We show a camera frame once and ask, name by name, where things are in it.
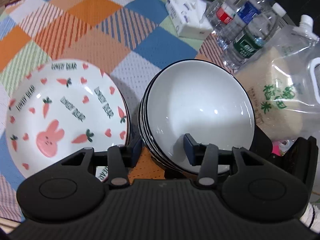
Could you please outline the white bowl dark rim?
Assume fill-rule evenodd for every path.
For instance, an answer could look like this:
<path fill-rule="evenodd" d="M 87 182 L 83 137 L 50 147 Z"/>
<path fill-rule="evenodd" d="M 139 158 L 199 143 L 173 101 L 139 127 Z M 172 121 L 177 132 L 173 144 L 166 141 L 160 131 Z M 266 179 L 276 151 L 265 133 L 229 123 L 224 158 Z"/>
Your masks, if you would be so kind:
<path fill-rule="evenodd" d="M 165 67 L 149 83 L 140 105 L 140 130 L 151 139 L 150 151 L 183 172 L 200 170 L 190 165 L 183 149 L 186 133 L 221 150 L 253 144 L 255 117 L 248 94 L 213 63 L 182 60 Z"/>

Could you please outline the pink bunny carrot plate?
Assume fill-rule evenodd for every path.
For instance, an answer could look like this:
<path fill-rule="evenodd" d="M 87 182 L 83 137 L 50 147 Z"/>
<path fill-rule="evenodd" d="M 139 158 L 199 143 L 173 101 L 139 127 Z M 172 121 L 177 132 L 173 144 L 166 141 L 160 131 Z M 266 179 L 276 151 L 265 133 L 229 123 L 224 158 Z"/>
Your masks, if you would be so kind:
<path fill-rule="evenodd" d="M 60 59 L 37 67 L 13 92 L 5 135 L 12 161 L 28 178 L 82 148 L 125 145 L 130 117 L 103 70 Z"/>

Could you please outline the stacked white bowls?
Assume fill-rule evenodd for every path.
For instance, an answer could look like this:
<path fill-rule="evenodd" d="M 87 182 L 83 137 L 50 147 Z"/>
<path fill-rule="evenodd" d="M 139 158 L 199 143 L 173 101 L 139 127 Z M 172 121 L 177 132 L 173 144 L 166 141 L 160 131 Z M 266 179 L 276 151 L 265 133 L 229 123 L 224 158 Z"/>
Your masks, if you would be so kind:
<path fill-rule="evenodd" d="M 139 106 L 139 131 L 153 157 L 167 167 L 196 175 L 183 149 L 186 133 L 201 144 L 223 147 L 217 131 L 218 86 L 232 74 L 203 60 L 181 60 L 150 81 Z"/>

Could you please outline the clear bag of rice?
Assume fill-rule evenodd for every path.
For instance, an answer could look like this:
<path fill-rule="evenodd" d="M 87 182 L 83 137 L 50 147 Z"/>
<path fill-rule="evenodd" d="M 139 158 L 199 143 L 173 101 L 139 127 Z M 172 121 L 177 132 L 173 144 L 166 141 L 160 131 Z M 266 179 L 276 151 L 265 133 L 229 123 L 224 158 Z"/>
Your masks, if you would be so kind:
<path fill-rule="evenodd" d="M 256 124 L 272 141 L 319 131 L 319 37 L 310 16 L 280 29 L 235 77 L 249 95 Z"/>

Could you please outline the white cap green-label bottle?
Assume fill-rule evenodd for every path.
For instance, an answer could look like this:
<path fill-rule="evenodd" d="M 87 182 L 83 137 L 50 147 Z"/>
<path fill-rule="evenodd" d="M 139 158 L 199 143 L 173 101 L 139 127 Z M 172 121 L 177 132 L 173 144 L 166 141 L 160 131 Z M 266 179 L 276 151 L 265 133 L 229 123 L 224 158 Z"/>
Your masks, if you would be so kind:
<path fill-rule="evenodd" d="M 273 37 L 285 14 L 280 4 L 274 3 L 270 10 L 254 16 L 223 53 L 224 66 L 238 69 L 246 63 Z"/>

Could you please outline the patchwork tablecloth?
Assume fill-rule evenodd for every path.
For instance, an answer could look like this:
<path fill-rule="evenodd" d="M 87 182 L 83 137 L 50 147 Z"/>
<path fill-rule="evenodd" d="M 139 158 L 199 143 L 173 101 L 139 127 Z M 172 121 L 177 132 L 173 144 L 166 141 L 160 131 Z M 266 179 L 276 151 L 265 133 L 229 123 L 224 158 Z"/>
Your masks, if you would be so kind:
<path fill-rule="evenodd" d="M 1 11 L 1 130 L 21 79 L 50 60 L 84 60 L 112 77 L 129 107 L 132 135 L 144 90 L 162 68 L 182 59 L 222 63 L 212 36 L 177 36 L 165 0 L 10 1 Z"/>

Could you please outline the red cap water bottle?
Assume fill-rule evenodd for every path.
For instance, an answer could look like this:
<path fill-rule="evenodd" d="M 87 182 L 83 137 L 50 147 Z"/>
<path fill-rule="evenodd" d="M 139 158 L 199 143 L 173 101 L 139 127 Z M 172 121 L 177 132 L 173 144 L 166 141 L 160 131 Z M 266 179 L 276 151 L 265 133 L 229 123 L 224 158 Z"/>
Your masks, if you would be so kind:
<path fill-rule="evenodd" d="M 215 0 L 206 10 L 206 18 L 210 22 L 214 35 L 229 24 L 247 0 Z"/>

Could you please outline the white tissue box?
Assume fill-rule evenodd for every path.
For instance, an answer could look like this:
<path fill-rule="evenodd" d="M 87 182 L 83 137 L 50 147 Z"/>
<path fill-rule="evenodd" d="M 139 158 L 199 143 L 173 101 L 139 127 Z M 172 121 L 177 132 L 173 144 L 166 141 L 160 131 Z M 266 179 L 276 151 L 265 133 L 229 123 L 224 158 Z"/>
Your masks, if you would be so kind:
<path fill-rule="evenodd" d="M 179 37 L 205 40 L 213 28 L 205 16 L 202 0 L 166 0 L 166 10 Z"/>

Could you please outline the blue cap water bottle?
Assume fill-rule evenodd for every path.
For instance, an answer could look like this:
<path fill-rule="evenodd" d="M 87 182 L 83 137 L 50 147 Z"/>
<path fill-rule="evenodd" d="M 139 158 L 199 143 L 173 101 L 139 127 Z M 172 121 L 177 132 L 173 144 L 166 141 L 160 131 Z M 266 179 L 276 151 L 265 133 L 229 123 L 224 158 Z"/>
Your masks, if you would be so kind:
<path fill-rule="evenodd" d="M 244 29 L 246 25 L 253 20 L 254 16 L 261 14 L 263 11 L 270 10 L 273 0 L 247 0 L 240 8 L 233 20 L 227 24 L 219 33 L 217 44 L 226 50 L 229 44 Z"/>

